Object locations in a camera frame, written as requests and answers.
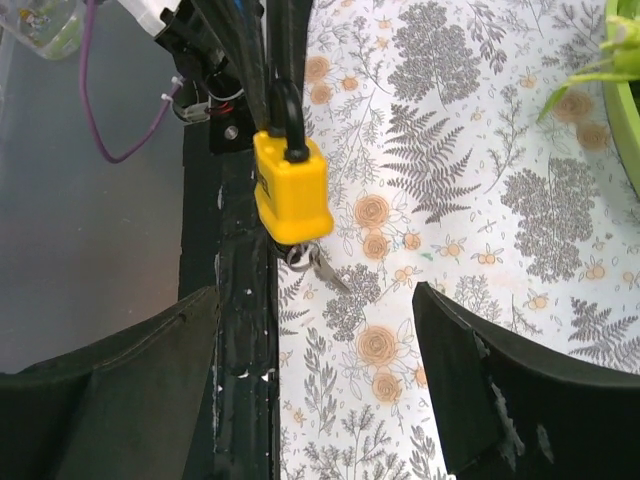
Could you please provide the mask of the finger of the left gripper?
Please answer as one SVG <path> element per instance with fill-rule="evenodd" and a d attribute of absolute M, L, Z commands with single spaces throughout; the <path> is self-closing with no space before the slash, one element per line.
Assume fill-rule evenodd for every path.
<path fill-rule="evenodd" d="M 272 78 L 304 82 L 312 8 L 313 0 L 267 1 L 267 56 Z"/>
<path fill-rule="evenodd" d="M 244 94 L 258 130 L 268 124 L 266 60 L 262 32 L 263 7 L 259 1 L 220 1 L 231 28 L 233 62 L 240 74 Z"/>

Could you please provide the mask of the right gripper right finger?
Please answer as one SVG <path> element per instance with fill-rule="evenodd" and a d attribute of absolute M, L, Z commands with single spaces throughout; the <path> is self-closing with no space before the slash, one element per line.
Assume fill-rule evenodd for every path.
<path fill-rule="evenodd" d="M 638 478 L 638 376 L 548 349 L 426 282 L 412 305 L 448 474 Z"/>

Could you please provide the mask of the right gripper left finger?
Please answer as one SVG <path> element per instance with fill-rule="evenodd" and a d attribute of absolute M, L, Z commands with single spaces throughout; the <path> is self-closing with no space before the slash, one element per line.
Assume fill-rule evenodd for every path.
<path fill-rule="evenodd" d="M 220 318 L 216 288 L 1 376 L 4 479 L 179 479 Z"/>

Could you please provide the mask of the yellow padlock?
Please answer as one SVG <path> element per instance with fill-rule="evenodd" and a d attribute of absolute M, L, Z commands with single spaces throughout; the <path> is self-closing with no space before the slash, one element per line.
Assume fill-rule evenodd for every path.
<path fill-rule="evenodd" d="M 279 78 L 270 87 L 269 122 L 253 137 L 259 218 L 271 238 L 291 246 L 332 233 L 328 163 L 307 137 L 297 87 Z"/>

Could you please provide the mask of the silver key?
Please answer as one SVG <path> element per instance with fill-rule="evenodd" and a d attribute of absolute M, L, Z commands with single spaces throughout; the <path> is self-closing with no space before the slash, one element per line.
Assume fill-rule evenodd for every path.
<path fill-rule="evenodd" d="M 296 272 L 311 269 L 323 282 L 345 294 L 351 293 L 349 287 L 326 260 L 317 243 L 303 243 L 290 247 L 285 255 L 285 263 Z"/>

